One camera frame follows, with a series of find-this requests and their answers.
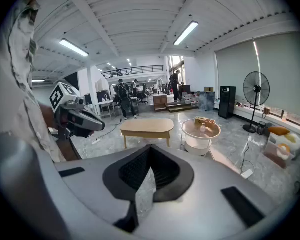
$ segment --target black cabinet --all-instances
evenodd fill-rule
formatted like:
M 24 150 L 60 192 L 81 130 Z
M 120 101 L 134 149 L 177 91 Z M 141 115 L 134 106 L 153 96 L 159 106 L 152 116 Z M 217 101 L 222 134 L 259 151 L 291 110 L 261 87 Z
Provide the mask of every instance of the black cabinet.
M 219 116 L 228 119 L 233 115 L 235 110 L 236 87 L 221 86 L 220 89 Z

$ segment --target office chair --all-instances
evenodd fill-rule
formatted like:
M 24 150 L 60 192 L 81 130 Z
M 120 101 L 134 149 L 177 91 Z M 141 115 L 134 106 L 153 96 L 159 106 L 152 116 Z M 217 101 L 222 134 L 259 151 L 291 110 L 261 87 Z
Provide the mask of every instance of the office chair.
M 144 103 L 144 104 L 148 103 L 147 100 L 144 100 L 144 99 L 147 98 L 147 96 L 146 96 L 146 85 L 145 84 L 143 84 L 142 93 L 138 93 L 137 98 L 141 100 L 141 101 L 139 101 L 139 104 L 140 103 Z

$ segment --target marble floor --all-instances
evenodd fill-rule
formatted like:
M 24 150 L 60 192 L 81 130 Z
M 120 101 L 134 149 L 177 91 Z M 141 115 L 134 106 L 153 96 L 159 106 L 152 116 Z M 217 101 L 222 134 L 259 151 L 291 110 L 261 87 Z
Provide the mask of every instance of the marble floor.
M 72 141 L 77 151 L 83 159 L 106 156 L 124 150 L 124 138 L 120 131 L 120 110 L 117 110 L 117 117 L 111 120 L 104 118 L 105 129 L 95 132 L 88 139 L 81 137 L 72 137 Z M 247 148 L 248 133 L 243 130 L 245 121 L 232 117 L 223 119 L 218 116 L 216 110 L 202 111 L 199 109 L 184 111 L 179 113 L 169 113 L 162 111 L 154 113 L 141 112 L 139 119 L 149 118 L 167 118 L 174 122 L 174 129 L 170 132 L 170 147 L 174 149 L 183 149 L 181 146 L 181 124 L 185 120 L 193 119 L 196 116 L 214 119 L 221 128 L 221 134 L 212 143 L 211 153 L 217 156 L 217 161 L 227 165 L 235 172 L 240 173 L 240 162 L 243 160 L 244 151 Z M 165 139 L 147 139 L 141 137 L 126 137 L 127 147 L 142 147 L 147 144 L 157 144 L 159 147 L 166 147 Z M 267 138 L 264 135 L 256 133 L 249 135 L 249 150 L 245 154 L 243 171 L 248 169 L 253 171 L 253 175 L 248 178 L 249 181 L 264 190 L 277 205 L 290 199 L 300 186 L 300 155 L 293 160 L 291 164 L 282 169 L 273 161 L 263 155 L 266 147 Z M 150 170 L 142 186 L 136 194 L 136 203 L 139 220 L 150 212 L 152 207 L 153 193 L 156 191 L 156 184 L 153 172 Z

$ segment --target standing fan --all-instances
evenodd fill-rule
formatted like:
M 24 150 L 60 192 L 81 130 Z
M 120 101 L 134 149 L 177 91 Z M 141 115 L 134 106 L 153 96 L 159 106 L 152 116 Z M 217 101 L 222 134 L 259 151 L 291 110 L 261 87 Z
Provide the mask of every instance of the standing fan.
M 256 106 L 264 104 L 270 95 L 270 84 L 266 76 L 260 72 L 254 71 L 248 74 L 243 82 L 243 93 L 246 100 L 254 106 L 251 123 L 245 124 L 243 129 L 249 133 L 255 133 L 257 130 L 252 126 L 254 121 Z

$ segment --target wooden coffee table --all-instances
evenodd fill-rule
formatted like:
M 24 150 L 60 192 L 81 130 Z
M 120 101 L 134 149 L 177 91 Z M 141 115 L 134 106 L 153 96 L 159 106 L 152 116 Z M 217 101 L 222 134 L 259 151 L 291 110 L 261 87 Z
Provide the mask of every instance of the wooden coffee table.
M 125 121 L 120 130 L 124 137 L 124 148 L 127 148 L 126 136 L 166 139 L 166 144 L 170 147 L 170 131 L 175 127 L 170 119 L 131 119 Z

